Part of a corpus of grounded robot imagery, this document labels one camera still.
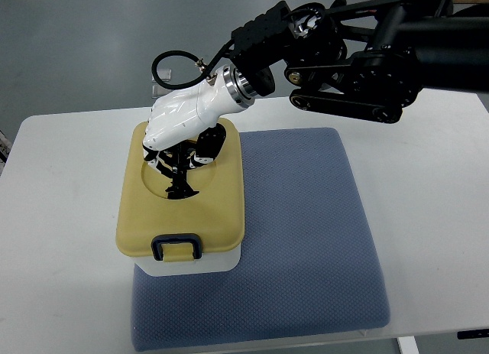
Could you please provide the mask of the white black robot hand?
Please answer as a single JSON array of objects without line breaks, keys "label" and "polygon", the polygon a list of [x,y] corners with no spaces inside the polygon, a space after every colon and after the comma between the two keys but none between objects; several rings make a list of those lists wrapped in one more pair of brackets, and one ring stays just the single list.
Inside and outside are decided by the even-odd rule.
[{"label": "white black robot hand", "polygon": [[257,92],[234,66],[217,69],[215,77],[156,100],[142,142],[144,160],[163,174],[173,176],[167,155],[179,143],[217,126],[223,115],[242,112],[254,104]]}]

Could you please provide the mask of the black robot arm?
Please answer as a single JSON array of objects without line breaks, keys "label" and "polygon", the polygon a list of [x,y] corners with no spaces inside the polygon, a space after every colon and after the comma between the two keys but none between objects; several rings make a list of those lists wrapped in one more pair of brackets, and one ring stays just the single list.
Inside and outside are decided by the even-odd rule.
[{"label": "black robot arm", "polygon": [[230,61],[261,96],[286,64],[298,109],[395,123],[422,89],[488,90],[488,6],[370,0],[331,7],[278,2],[232,32]]}]

